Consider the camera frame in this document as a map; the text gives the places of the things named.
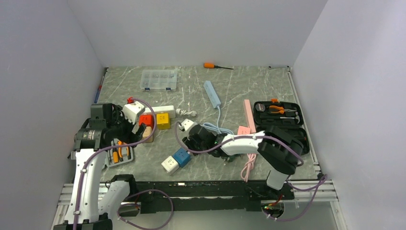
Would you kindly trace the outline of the blue cube socket adapter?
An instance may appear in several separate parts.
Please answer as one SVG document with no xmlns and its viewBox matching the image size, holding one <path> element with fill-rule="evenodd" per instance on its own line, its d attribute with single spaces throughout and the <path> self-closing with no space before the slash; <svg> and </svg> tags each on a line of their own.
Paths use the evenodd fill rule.
<svg viewBox="0 0 406 230">
<path fill-rule="evenodd" d="M 191 161 L 190 154 L 183 148 L 179 148 L 172 157 L 178 163 L 178 165 L 183 168 Z"/>
</svg>

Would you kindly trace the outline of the pink power strip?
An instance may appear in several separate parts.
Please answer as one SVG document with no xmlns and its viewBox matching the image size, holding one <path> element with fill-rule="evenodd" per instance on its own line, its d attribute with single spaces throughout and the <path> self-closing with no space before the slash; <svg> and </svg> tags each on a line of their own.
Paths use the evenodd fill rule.
<svg viewBox="0 0 406 230">
<path fill-rule="evenodd" d="M 256 126 L 255 126 L 253 112 L 252 112 L 252 108 L 251 108 L 249 99 L 245 99 L 243 101 L 243 108 L 244 108 L 246 124 L 247 124 L 248 128 L 250 129 L 250 133 L 256 133 Z"/>
</svg>

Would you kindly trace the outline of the red cube socket adapter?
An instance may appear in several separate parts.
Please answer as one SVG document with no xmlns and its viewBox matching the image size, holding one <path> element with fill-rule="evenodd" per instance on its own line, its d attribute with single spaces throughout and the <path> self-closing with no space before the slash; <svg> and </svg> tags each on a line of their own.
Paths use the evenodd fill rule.
<svg viewBox="0 0 406 230">
<path fill-rule="evenodd" d="M 142 114 L 139 117 L 138 124 L 139 124 L 139 126 L 144 124 L 147 127 L 154 128 L 154 126 L 155 126 L 155 117 L 152 114 Z"/>
</svg>

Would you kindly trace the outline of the beige cube socket adapter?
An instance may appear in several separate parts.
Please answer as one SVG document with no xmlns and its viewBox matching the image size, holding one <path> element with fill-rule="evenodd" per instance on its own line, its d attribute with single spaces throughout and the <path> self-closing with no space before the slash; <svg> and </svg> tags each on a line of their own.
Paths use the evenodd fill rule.
<svg viewBox="0 0 406 230">
<path fill-rule="evenodd" d="M 144 140 L 144 143 L 150 143 L 153 142 L 153 134 L 152 134 L 153 128 L 150 126 L 147 126 L 143 132 L 142 135 L 142 140 Z"/>
</svg>

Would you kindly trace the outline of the pink cube socket adapter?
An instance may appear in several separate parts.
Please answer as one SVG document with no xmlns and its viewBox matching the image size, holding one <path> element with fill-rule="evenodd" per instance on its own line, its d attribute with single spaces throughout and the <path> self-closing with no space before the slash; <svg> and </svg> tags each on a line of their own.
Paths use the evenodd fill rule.
<svg viewBox="0 0 406 230">
<path fill-rule="evenodd" d="M 245 126 L 239 126 L 237 130 L 237 135 L 249 135 L 251 134 L 251 129 Z"/>
</svg>

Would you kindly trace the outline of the light blue power strip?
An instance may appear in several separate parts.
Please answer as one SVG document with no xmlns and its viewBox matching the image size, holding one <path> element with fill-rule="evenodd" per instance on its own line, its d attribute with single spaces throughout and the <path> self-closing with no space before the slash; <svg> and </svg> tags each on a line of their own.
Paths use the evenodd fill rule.
<svg viewBox="0 0 406 230">
<path fill-rule="evenodd" d="M 221 105 L 220 99 L 211 83 L 211 81 L 206 80 L 203 84 L 203 87 L 209 97 L 209 100 L 213 106 L 213 108 L 219 108 Z"/>
</svg>

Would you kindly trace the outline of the yellow cube socket adapter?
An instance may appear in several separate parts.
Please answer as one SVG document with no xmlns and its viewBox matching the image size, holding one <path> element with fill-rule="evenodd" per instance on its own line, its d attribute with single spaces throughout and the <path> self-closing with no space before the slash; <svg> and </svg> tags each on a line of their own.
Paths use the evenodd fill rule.
<svg viewBox="0 0 406 230">
<path fill-rule="evenodd" d="M 170 117 L 169 113 L 160 113 L 156 115 L 157 127 L 159 130 L 170 129 Z"/>
</svg>

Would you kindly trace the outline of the white power strip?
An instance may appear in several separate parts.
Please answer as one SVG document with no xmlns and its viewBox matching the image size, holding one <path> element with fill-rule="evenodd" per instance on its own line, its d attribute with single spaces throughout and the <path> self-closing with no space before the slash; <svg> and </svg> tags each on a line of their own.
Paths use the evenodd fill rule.
<svg viewBox="0 0 406 230">
<path fill-rule="evenodd" d="M 175 107 L 173 105 L 155 106 L 152 107 L 152 110 L 155 115 L 168 113 L 170 119 L 174 119 L 176 117 Z M 148 107 L 146 107 L 142 115 L 153 115 L 153 113 Z"/>
</svg>

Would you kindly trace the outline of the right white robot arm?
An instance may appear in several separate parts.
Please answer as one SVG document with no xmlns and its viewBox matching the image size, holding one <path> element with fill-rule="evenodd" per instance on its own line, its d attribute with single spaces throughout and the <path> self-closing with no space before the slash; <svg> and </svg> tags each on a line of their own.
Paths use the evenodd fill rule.
<svg viewBox="0 0 406 230">
<path fill-rule="evenodd" d="M 203 126 L 186 120 L 178 124 L 178 130 L 186 134 L 178 143 L 194 154 L 208 153 L 217 158 L 241 154 L 262 156 L 271 166 L 264 185 L 264 194 L 270 199 L 282 193 L 285 181 L 304 163 L 301 157 L 303 144 L 277 126 L 247 135 L 215 135 Z"/>
</svg>

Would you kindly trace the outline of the dark green cube adapter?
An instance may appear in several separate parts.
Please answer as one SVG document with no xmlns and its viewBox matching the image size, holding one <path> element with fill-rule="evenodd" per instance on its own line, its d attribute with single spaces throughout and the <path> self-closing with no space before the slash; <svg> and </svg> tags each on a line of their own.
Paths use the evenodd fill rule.
<svg viewBox="0 0 406 230">
<path fill-rule="evenodd" d="M 227 165 L 228 163 L 233 162 L 236 156 L 224 156 L 221 158 L 224 160 L 224 165 Z"/>
</svg>

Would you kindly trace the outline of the white cube socket adapter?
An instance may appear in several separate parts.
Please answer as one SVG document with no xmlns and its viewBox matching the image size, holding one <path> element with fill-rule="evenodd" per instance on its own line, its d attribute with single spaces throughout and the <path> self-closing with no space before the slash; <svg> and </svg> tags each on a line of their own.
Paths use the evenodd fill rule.
<svg viewBox="0 0 406 230">
<path fill-rule="evenodd" d="M 166 173 L 168 173 L 169 175 L 172 175 L 174 172 L 176 172 L 180 168 L 179 163 L 172 156 L 168 156 L 161 163 L 161 166 L 166 171 Z"/>
</svg>

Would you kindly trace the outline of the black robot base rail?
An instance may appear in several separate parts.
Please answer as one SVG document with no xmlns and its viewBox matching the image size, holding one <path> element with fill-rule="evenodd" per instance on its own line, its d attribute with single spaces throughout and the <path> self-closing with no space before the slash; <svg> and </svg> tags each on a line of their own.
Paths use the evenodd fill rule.
<svg viewBox="0 0 406 230">
<path fill-rule="evenodd" d="M 136 182 L 132 198 L 142 214 L 163 211 L 232 210 L 261 211 L 269 203 L 280 204 L 294 200 L 293 190 L 283 185 L 275 190 L 264 180 L 243 181 L 185 181 Z"/>
</svg>

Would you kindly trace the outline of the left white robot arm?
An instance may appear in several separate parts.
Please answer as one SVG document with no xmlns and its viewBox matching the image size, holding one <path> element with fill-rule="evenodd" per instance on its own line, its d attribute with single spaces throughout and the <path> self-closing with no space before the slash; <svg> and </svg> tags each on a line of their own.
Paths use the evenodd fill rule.
<svg viewBox="0 0 406 230">
<path fill-rule="evenodd" d="M 116 175 L 102 200 L 99 200 L 101 172 L 112 141 L 128 146 L 142 139 L 146 125 L 138 125 L 144 105 L 134 102 L 121 107 L 97 103 L 90 107 L 90 117 L 74 136 L 76 172 L 72 197 L 63 222 L 55 230 L 111 230 L 113 214 L 120 203 L 136 198 L 138 188 L 129 174 Z"/>
</svg>

